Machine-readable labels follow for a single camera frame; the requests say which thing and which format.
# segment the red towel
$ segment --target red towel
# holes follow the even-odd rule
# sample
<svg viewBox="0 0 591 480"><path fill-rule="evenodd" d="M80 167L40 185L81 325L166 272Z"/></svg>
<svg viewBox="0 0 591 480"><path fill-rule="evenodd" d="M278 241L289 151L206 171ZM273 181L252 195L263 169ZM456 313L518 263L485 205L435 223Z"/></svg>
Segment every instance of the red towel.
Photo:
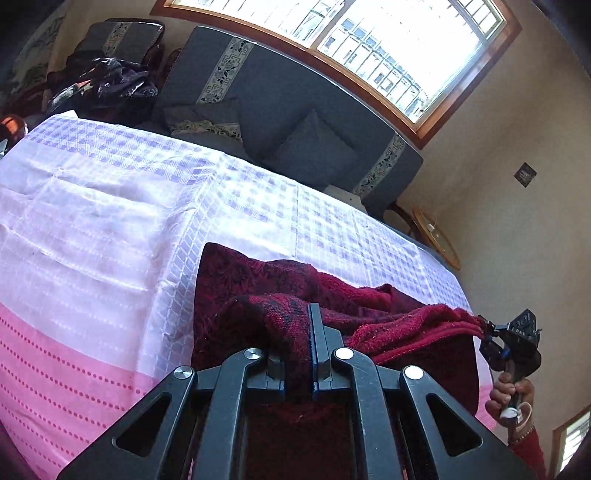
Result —
<svg viewBox="0 0 591 480"><path fill-rule="evenodd" d="M250 412L247 478L351 477L346 412L310 402L312 302L320 304L324 325L340 330L345 345L379 365L424 368L476 413L472 336L482 336L477 317L441 304L425 306L391 285L354 288L311 265L261 262L207 244L197 275L192 366L215 367L248 347L272 348L285 360L289 402Z"/></svg>

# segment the window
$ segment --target window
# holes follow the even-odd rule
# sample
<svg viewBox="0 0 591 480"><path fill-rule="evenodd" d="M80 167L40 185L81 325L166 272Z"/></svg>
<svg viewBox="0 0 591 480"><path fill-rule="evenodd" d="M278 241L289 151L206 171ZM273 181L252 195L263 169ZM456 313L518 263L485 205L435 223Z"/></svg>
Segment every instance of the window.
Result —
<svg viewBox="0 0 591 480"><path fill-rule="evenodd" d="M575 418L553 431L550 474L558 475L573 457L589 431L591 405Z"/></svg>
<svg viewBox="0 0 591 480"><path fill-rule="evenodd" d="M152 14L218 27L308 64L418 148L521 30L502 0L158 0Z"/></svg>

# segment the bed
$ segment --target bed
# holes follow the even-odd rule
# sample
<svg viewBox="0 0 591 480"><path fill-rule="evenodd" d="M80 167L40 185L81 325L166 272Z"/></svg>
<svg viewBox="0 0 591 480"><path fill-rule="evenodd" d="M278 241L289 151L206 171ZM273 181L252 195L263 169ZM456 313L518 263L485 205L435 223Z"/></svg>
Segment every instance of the bed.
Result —
<svg viewBox="0 0 591 480"><path fill-rule="evenodd" d="M0 179L0 421L41 480L190 362L207 242L470 309L452 273L368 215L174 138L54 116Z"/></svg>

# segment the window frame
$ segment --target window frame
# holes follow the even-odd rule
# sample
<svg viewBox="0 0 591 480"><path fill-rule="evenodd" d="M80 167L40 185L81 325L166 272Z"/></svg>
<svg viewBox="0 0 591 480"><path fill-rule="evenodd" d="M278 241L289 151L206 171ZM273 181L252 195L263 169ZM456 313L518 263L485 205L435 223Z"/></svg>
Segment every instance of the window frame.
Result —
<svg viewBox="0 0 591 480"><path fill-rule="evenodd" d="M354 72L336 60L323 54L317 47L325 38L322 34L330 31L346 10L352 5L345 1L342 15L335 17L323 28L310 47L306 47L288 37L275 33L265 27L252 24L230 15L207 11L198 7L175 5L174 0L156 0L150 15L188 20L200 25L217 28L230 34L252 40L276 50L296 60L347 90L366 106L371 108L385 121L390 123L399 133L406 137L418 150L435 136L441 127L450 119L460 105L474 91L486 74L506 52L507 48L521 32L521 24L504 0L494 0L495 6L505 18L506 24L495 34L495 38L480 55L475 55L471 62L460 72L455 80L442 92L442 100L428 108L424 117L414 124L404 113L400 112L390 101Z"/></svg>
<svg viewBox="0 0 591 480"><path fill-rule="evenodd" d="M564 444L566 442L566 430L575 422L579 421L587 413L591 412L591 405L584 408L569 421L552 431L552 456L550 457L550 476L553 479L560 473L564 456Z"/></svg>

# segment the sofa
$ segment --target sofa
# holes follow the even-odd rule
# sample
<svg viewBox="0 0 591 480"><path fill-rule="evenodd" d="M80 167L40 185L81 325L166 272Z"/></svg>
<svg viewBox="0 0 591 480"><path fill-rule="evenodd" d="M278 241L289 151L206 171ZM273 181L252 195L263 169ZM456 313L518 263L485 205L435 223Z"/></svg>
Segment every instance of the sofa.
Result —
<svg viewBox="0 0 591 480"><path fill-rule="evenodd" d="M333 185L352 192L378 219L423 163L392 126L328 78L263 45L203 26L192 32L152 118L139 128L200 143L191 138L199 135L170 124L170 111L185 106L198 111L196 119L211 119L211 103L229 102L237 110L243 154L237 145L226 150L207 140L205 146L319 190ZM224 110L218 116L227 119ZM193 133L195 125L203 127L189 123Z"/></svg>

